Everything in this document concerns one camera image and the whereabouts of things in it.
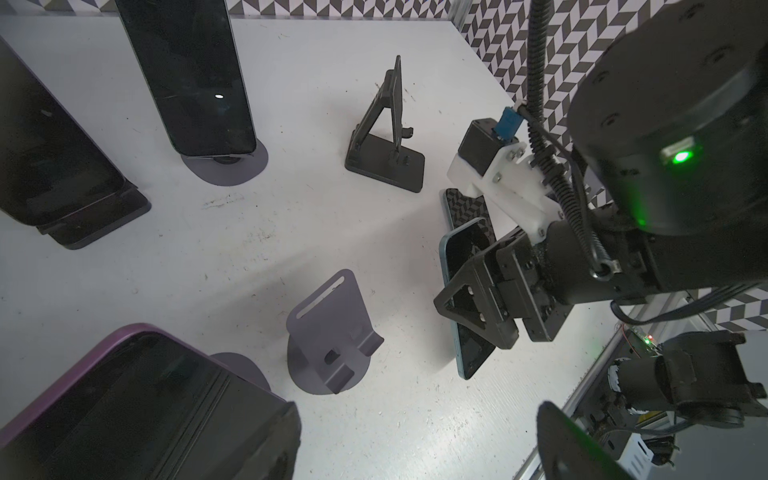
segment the green led light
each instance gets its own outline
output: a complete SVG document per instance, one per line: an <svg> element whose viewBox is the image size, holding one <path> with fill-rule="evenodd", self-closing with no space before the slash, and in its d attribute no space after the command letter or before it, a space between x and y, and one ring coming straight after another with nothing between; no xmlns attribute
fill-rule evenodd
<svg viewBox="0 0 768 480"><path fill-rule="evenodd" d="M676 164L682 164L684 161L689 160L693 155L694 153L692 151L681 151L675 154L672 161Z"/></svg>

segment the round stand base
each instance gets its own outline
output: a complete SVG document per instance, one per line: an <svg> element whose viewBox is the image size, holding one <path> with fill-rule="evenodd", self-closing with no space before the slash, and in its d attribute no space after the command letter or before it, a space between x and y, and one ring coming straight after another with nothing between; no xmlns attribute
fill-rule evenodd
<svg viewBox="0 0 768 480"><path fill-rule="evenodd" d="M259 140L253 153L231 157L237 157L239 160L233 164L222 164L212 157L187 157L186 155L181 155L181 160L202 180L221 187L244 184L263 172L269 160L266 147Z"/></svg>
<svg viewBox="0 0 768 480"><path fill-rule="evenodd" d="M368 367L371 363L369 357L366 357L366 360L364 365L358 366L359 368L355 372L354 377L344 385L339 393L349 390L360 383L360 380L362 380L363 376L368 371ZM304 354L301 353L301 349L295 344L293 338L290 336L288 336L288 373L290 373L290 378L293 380L293 383L296 383L296 386L304 392L311 393L312 395L329 395L333 393L327 386L325 386L315 370L310 367L310 363L307 361Z"/></svg>
<svg viewBox="0 0 768 480"><path fill-rule="evenodd" d="M271 392L270 384L267 382L264 374L259 370L259 367L256 366L256 363L253 363L253 360L245 355L232 352L221 352L214 353L211 357L222 362L232 373L239 376L241 379L253 383L262 390Z"/></svg>

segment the blue connector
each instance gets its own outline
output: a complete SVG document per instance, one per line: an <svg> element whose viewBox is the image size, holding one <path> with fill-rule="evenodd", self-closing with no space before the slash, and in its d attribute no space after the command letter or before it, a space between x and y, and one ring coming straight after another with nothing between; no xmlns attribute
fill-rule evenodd
<svg viewBox="0 0 768 480"><path fill-rule="evenodd" d="M504 143L508 144L515 138L515 134L518 133L522 123L523 117L518 112L512 110L511 107L506 107L504 113L502 113L501 120L493 127L493 131Z"/></svg>

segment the black phone stand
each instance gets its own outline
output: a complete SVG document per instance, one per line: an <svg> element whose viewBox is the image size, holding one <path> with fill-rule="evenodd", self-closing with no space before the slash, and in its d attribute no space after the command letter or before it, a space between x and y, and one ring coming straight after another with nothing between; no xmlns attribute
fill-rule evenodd
<svg viewBox="0 0 768 480"><path fill-rule="evenodd" d="M78 250L147 213L149 200L128 180L123 187L73 214L38 227L69 250Z"/></svg>
<svg viewBox="0 0 768 480"><path fill-rule="evenodd" d="M385 108L392 111L394 141L370 134ZM344 166L356 174L418 193L424 184L424 155L400 145L403 138L412 136L413 128L402 127L402 73L398 55L395 68L386 71L384 83L366 116L352 132Z"/></svg>

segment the scratch mark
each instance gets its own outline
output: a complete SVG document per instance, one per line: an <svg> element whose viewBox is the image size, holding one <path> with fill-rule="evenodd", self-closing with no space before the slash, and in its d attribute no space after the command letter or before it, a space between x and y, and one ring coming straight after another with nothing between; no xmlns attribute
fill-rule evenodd
<svg viewBox="0 0 768 480"><path fill-rule="evenodd" d="M241 200L245 200L245 197L240 194L229 194L226 197L217 198L216 200L211 200L210 202L204 203L202 210L208 210L209 208L221 208L224 205L233 204Z"/></svg>

